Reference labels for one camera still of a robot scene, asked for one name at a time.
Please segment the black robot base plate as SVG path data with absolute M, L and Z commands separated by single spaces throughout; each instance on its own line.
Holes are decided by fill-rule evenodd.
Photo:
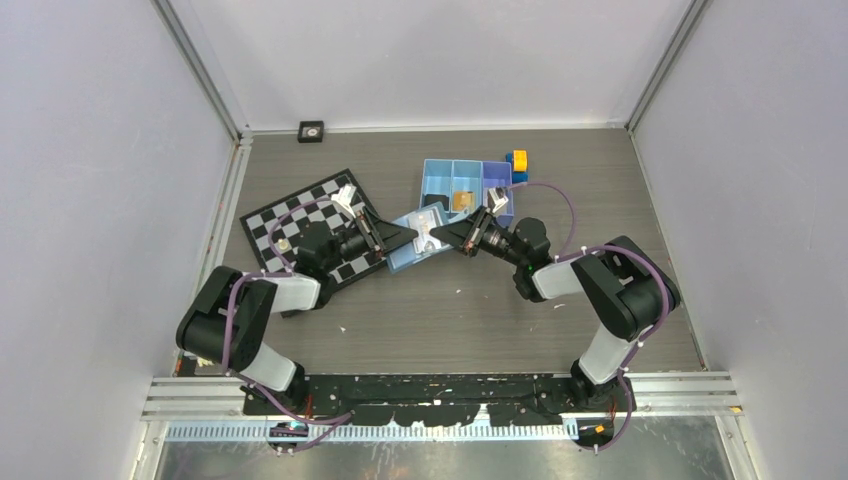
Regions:
M 249 416 L 291 411 L 321 425 L 467 426 L 487 418 L 496 427 L 546 426 L 563 414 L 622 416 L 635 402 L 631 383 L 593 386 L 551 373 L 312 374 L 283 392 L 248 384 Z

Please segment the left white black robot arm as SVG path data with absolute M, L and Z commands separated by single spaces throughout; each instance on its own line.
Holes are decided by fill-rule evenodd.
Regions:
M 218 266 L 180 321 L 176 344 L 269 389 L 273 406 L 296 413 L 307 398 L 305 371 L 265 343 L 270 316 L 322 308 L 338 289 L 334 269 L 363 255 L 382 259 L 417 236 L 412 228 L 362 211 L 352 226 L 337 233 L 324 224 L 306 227 L 294 266 L 280 272 Z

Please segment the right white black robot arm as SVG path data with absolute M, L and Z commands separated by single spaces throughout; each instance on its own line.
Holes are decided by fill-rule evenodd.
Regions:
M 559 258 L 541 220 L 526 217 L 508 229 L 484 207 L 430 234 L 468 257 L 486 252 L 515 266 L 513 283 L 525 300 L 585 294 L 600 325 L 565 383 L 567 402 L 584 410 L 598 409 L 617 391 L 639 343 L 680 303 L 674 282 L 627 236 Z

